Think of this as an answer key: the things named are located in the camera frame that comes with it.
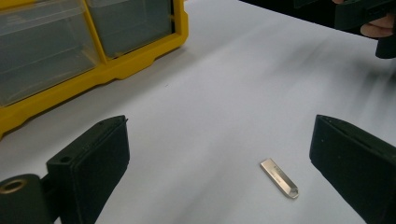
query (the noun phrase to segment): finger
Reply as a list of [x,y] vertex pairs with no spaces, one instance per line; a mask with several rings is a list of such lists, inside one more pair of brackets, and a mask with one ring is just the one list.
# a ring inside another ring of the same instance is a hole
[[378,27],[370,23],[364,24],[361,27],[361,33],[365,36],[374,38],[393,35],[392,28]]
[[394,21],[395,21],[395,15],[387,14],[386,17],[383,17],[375,21],[370,21],[369,23],[374,26],[379,26],[383,28],[393,28]]

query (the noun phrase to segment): screw hole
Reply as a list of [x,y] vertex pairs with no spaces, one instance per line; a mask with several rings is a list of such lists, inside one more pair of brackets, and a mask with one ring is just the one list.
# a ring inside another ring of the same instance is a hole
[[72,159],[70,157],[63,157],[61,158],[61,162],[68,162],[71,161]]
[[22,189],[26,185],[25,179],[16,179],[0,187],[0,194],[9,194]]

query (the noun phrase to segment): plastic drawer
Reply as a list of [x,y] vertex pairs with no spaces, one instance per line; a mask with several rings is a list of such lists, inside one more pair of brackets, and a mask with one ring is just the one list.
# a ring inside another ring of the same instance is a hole
[[171,0],[89,0],[88,5],[109,58],[172,33]]
[[[147,68],[156,58],[183,45],[189,35],[184,0],[36,1],[0,0],[0,95],[8,97],[7,102],[0,102],[0,139],[26,120],[95,86],[125,79]],[[137,10],[142,3],[145,7]],[[134,5],[134,13],[142,17],[130,19],[134,16],[119,4]],[[96,9],[110,7],[118,10],[113,13],[118,16],[116,20],[99,17],[96,19],[101,19],[101,23],[94,21],[92,13]],[[110,58],[104,46],[113,42],[101,38],[99,27],[119,24],[130,24],[130,31],[139,25],[157,27],[163,33],[143,31],[150,34],[143,38],[146,42],[113,50],[116,58]]]
[[0,11],[0,106],[98,64],[83,11],[77,0],[44,1]]

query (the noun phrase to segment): small metal piece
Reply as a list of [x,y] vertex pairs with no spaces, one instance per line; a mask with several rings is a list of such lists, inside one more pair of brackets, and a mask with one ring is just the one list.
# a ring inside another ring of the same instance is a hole
[[287,197],[292,199],[298,197],[297,186],[285,175],[285,173],[283,173],[272,159],[263,161],[261,167]]
[[9,194],[17,190],[22,189],[26,185],[27,181],[25,179],[15,179],[9,181],[3,186],[0,186],[0,194]]

